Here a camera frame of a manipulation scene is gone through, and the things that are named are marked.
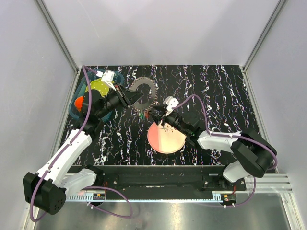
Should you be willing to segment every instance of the blue bin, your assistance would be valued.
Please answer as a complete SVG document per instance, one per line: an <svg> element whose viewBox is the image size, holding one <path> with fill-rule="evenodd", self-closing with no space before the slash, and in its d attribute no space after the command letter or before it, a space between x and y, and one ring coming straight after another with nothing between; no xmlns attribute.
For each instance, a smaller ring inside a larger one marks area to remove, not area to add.
<svg viewBox="0 0 307 230"><path fill-rule="evenodd" d="M95 70L101 71L103 73L105 72L104 69L95 69ZM92 82L92 81L94 81L94 80L99 78L98 76L96 76L96 74L94 74L93 72L90 72L90 71L87 72L87 75L89 77L90 82ZM120 72L115 71L113 81L122 85L125 82L124 76ZM81 96L83 96L85 94L86 87L87 87L86 78L83 77L81 82L80 82L80 84L78 85L77 90L75 91L75 94L72 97L71 103L69 104L69 115L72 118L74 118L74 119L79 119L79 111L76 109L76 107L74 105L74 101L78 97L81 97ZM111 116L112 116L112 112L108 113L101 120L103 122L106 122L106 121L108 121L110 119Z"/></svg>

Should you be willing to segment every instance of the black marble table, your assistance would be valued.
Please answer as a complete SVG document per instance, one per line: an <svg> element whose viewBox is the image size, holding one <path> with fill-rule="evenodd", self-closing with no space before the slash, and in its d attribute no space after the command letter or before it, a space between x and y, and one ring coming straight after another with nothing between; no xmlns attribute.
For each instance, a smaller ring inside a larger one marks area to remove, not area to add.
<svg viewBox="0 0 307 230"><path fill-rule="evenodd" d="M141 76L154 80L158 102L167 96L179 102L197 94L205 103L209 128L216 132L237 132L247 127L259 130L239 66L90 66L92 69L119 71L125 87ZM191 111L204 122L199 101L190 100L177 110ZM75 164L94 165L224 165L235 161L228 152L196 150L189 144L173 153L161 154L151 148L147 131L153 120L140 119L136 111L116 110L105 123L100 136L77 159ZM67 118L61 143L64 143L75 120Z"/></svg>

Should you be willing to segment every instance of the reflective floor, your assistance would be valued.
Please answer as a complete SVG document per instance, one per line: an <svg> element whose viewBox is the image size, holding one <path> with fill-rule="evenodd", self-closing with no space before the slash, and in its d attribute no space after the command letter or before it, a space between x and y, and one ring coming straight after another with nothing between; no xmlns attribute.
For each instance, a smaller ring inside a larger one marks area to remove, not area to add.
<svg viewBox="0 0 307 230"><path fill-rule="evenodd" d="M239 202L247 195L239 195ZM67 202L62 210L47 215L36 230L289 230L281 198L277 194L256 194L245 206L205 207L202 204L133 203L132 219L117 218L84 203ZM128 215L125 203L101 207Z"/></svg>

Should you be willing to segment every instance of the purple cable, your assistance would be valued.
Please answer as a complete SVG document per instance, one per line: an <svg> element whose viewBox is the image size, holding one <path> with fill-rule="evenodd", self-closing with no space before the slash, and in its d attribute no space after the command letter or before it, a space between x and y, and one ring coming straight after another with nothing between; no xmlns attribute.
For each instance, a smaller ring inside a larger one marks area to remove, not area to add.
<svg viewBox="0 0 307 230"><path fill-rule="evenodd" d="M110 214L110 215L113 215L113 216L116 216L116 217L120 217L120 218L132 218L132 215L133 215L132 205L131 205L131 203L129 202L129 200L128 200L122 193L120 193L119 191L117 191L117 190L115 190L115 189L113 189L113 188L100 187L100 186L88 186L88 187L86 187L86 188L84 188L84 189L89 189L89 188L92 188L92 189L106 189L106 190L110 190L110 191L112 191L112 192L117 193L118 195L120 195L120 196L128 203L129 209L130 209L130 215L129 215L129 216L122 216L122 215L119 215L119 214L116 214L116 213L113 213L113 212L110 212L110 211L101 209L101 208L96 207L96 206L94 206L94 205L91 206L92 208L95 208L95 209L97 209L97 210L99 210L99 211L105 212L105 213L107 213L107 214Z"/></svg>
<svg viewBox="0 0 307 230"><path fill-rule="evenodd" d="M207 119L207 115L206 115L205 106L204 106L204 104L203 104L201 98L200 98L198 95L196 95L196 94L190 95L190 96L189 96L187 99L185 99L182 103L180 103L180 104L177 105L176 107L173 107L172 109L178 109L178 108L180 108L180 107L183 106L185 103L187 103L187 101L188 101L189 99L191 99L192 97L196 97L196 98L200 101L200 103L201 103L201 106L202 106L202 113L203 113L203 115L204 115L204 117L205 117L206 132L207 132L208 134L212 135L212 136L228 138L229 135L218 134L218 133L215 133L215 132L211 132L211 131L209 130L209 127L208 127L208 119ZM253 140L253 139L247 138L247 137L237 136L237 135L233 135L232 137L233 137L233 138L239 138L239 139L247 140L247 141L249 141L249 142L251 142L251 143L254 143L254 144L256 144L256 145L258 145L258 146L264 148L265 150L267 150L267 151L272 155L272 157L273 157L273 159L274 159L274 165L273 165L272 167L270 167L269 169L274 169L274 168L276 168L277 163L278 163L277 158L276 158L275 154L273 153L273 151L270 150L268 147L266 147L265 145L263 145L263 144L261 144L261 143L255 141L255 140ZM256 178L254 177L254 188L253 188L253 191L252 191L250 197L249 197L246 201L244 201L243 203L236 205L236 207L245 205L247 202L249 202L249 201L251 200L251 198L254 196L255 191L256 191ZM205 205L205 206L209 206L209 207L222 207L222 206L211 206L211 205Z"/></svg>
<svg viewBox="0 0 307 230"><path fill-rule="evenodd" d="M82 66L82 70L84 72L84 75L85 75L85 78L86 78L86 83L87 83L87 86L88 86L88 94L89 94L89 105L88 105L88 109L87 109L87 114L86 114L86 117L85 117L85 120L84 120L84 123L82 124L80 130L78 131L78 133L71 139L70 141L70 144L78 137L78 135L82 132L82 130L84 129L86 123L87 123L87 120L90 116L90 111L91 111L91 107L92 107L92 91L91 91L91 84L90 84L90 79L87 75L87 72L86 70L89 70L93 73L97 73L97 71L94 71L86 66ZM67 144L66 146L64 146L64 148L62 148L62 150L58 153L58 155L53 159L53 161L51 162L51 164L48 166L48 169L50 170L52 168L52 166L54 165L54 163L58 160L58 158L62 155L62 153L68 148L69 144ZM33 194L32 194L32 197L31 197L31 202L30 202L30 219L31 221L33 222L38 222L39 220L41 220L46 212L40 216L39 218L35 219L34 218L34 215L33 215L33 206L34 206L34 200L35 200L35 196L37 194L37 191L38 191L38 188L39 186L42 184L44 178L46 177L46 175L48 174L49 170L46 170L45 173L43 174L43 176L39 179L34 191L33 191Z"/></svg>

